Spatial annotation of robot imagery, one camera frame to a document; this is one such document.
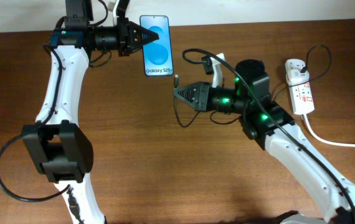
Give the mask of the blue Galaxy smartphone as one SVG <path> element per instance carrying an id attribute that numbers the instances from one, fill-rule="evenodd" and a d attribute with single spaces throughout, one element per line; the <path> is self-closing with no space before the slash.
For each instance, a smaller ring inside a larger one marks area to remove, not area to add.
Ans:
<path id="1" fill-rule="evenodd" d="M 140 25 L 159 37 L 143 47 L 144 74 L 149 77 L 172 75 L 174 68 L 168 17 L 142 15 Z"/>

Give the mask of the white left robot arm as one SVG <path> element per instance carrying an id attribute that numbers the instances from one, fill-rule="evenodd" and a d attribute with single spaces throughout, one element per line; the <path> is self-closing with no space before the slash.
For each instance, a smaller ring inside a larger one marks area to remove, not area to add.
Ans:
<path id="1" fill-rule="evenodd" d="M 90 1 L 66 1 L 67 15 L 50 35 L 52 68 L 44 103 L 34 125 L 25 125 L 23 142 L 38 173 L 63 196 L 74 223 L 106 223 L 93 191 L 93 147 L 78 124 L 83 78 L 93 66 L 91 53 L 113 50 L 121 57 L 158 39 L 157 33 L 130 21 L 129 1 L 114 5 L 113 25 L 93 21 Z"/>

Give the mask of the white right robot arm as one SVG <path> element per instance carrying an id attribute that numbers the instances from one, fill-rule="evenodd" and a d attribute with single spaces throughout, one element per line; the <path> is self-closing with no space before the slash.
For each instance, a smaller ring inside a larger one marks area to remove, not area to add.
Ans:
<path id="1" fill-rule="evenodd" d="M 307 140 L 295 120 L 271 101 L 263 62 L 243 60 L 233 69 L 235 87 L 196 82 L 176 87 L 175 98 L 198 112 L 239 115 L 245 135 L 281 162 L 305 188 L 326 223 L 355 223 L 355 184 Z"/>

